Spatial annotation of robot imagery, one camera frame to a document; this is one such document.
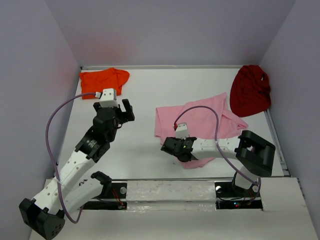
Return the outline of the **pink t shirt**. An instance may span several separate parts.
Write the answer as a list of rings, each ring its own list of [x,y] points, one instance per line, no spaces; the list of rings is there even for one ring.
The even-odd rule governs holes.
[[[155,112],[154,135],[160,138],[163,144],[167,137],[174,137],[174,122],[178,124],[186,123],[190,136],[201,139],[213,139],[216,130],[216,116],[206,108],[195,108],[186,112],[181,118],[178,116],[188,108],[194,106],[207,106],[215,110],[218,115],[219,139],[237,137],[243,130],[248,128],[248,124],[240,117],[231,112],[228,108],[227,93],[191,101],[185,105],[157,107]]]

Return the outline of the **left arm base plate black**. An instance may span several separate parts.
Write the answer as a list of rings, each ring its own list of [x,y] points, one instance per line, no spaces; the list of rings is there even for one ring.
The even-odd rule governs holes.
[[[108,210],[108,211],[124,211],[127,209],[127,183],[112,182],[109,190],[103,190],[101,194],[88,201],[84,210]]]

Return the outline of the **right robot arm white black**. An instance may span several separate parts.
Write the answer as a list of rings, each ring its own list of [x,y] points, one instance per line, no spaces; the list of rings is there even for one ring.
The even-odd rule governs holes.
[[[223,158],[235,171],[230,190],[242,196],[249,189],[259,190],[261,178],[272,176],[276,147],[250,130],[239,136],[220,139],[167,137],[161,150],[182,163]]]

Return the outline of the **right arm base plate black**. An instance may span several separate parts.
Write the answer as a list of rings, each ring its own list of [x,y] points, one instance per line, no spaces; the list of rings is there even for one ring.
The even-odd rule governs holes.
[[[231,181],[215,184],[215,206],[217,210],[263,209],[259,187],[252,185],[243,189]]]

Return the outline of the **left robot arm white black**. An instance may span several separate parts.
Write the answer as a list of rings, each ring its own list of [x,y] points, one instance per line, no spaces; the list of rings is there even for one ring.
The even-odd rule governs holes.
[[[129,100],[123,99],[122,103],[124,110],[116,101],[100,99],[94,103],[96,115],[92,127],[76,145],[69,160],[42,191],[19,204],[24,223],[44,239],[54,239],[64,227],[65,218],[75,211],[82,211],[92,199],[111,194],[115,203],[121,205],[112,179],[101,171],[92,173],[79,187],[76,184],[110,149],[117,130],[124,123],[134,121]]]

